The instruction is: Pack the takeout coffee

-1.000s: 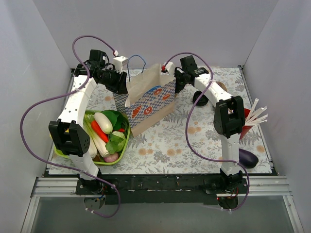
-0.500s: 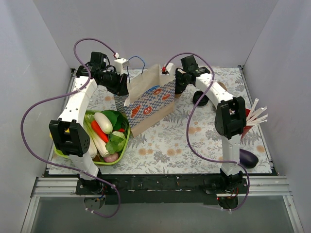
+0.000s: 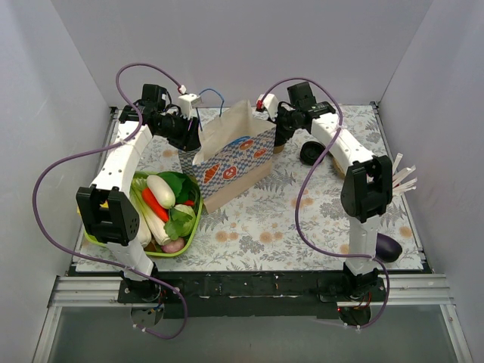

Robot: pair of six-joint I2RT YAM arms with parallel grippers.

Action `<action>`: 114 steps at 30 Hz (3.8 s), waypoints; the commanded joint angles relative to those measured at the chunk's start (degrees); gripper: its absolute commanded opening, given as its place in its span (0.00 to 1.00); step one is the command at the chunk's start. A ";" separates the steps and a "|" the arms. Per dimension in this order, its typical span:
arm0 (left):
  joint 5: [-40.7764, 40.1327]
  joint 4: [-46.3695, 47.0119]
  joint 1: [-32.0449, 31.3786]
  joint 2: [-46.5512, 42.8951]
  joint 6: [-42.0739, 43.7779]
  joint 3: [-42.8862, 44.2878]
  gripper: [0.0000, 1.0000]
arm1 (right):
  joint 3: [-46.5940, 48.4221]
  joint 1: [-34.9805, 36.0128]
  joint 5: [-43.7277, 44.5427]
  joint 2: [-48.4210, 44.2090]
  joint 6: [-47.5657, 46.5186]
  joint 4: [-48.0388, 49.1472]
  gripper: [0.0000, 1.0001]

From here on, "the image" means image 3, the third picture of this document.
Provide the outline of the brown paper coffee cup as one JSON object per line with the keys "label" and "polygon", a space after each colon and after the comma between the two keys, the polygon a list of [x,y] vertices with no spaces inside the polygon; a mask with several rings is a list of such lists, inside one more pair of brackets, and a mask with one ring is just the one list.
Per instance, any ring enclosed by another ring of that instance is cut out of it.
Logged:
{"label": "brown paper coffee cup", "polygon": [[281,153],[284,150],[284,147],[285,147],[285,143],[279,144],[279,145],[275,145],[274,148],[273,148],[273,154],[279,154],[279,153]]}

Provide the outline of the blue checkered paper bag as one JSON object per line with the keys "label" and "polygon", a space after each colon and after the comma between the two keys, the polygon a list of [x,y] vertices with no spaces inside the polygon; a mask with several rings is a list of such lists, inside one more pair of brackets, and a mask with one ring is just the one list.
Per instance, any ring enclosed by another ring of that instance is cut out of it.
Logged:
{"label": "blue checkered paper bag", "polygon": [[271,172],[275,124],[253,116],[248,100],[234,104],[197,130],[200,146],[180,150],[184,174],[200,189],[212,213]]}

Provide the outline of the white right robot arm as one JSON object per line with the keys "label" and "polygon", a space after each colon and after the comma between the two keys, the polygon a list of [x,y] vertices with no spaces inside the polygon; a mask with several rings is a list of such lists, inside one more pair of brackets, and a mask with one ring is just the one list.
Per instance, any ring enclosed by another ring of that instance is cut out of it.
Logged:
{"label": "white right robot arm", "polygon": [[273,101],[270,114],[276,125],[275,150],[280,150],[295,131],[304,129],[324,147],[315,165],[330,154],[344,174],[340,201],[349,218],[349,252],[342,271],[318,282],[325,299],[345,297],[359,300],[382,288],[379,272],[385,269],[377,257],[378,228],[392,201],[392,162],[376,156],[343,127],[343,112],[334,98],[317,102],[312,93],[314,81],[293,77],[289,101]]}

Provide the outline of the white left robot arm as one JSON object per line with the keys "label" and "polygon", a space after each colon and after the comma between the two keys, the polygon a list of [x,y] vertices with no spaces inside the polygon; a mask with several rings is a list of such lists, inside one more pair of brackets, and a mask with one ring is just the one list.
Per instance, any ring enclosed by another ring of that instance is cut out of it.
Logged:
{"label": "white left robot arm", "polygon": [[197,220],[194,207],[200,198],[189,177],[176,172],[135,174],[155,136],[181,151],[200,146],[200,121],[191,114],[200,97],[184,87],[178,91],[174,104],[164,87],[145,84],[141,97],[122,109],[115,147],[101,171],[76,193],[85,233],[116,257],[124,281],[146,303],[161,292],[160,282],[152,278],[157,268],[145,252],[147,245],[155,241],[180,250]]}

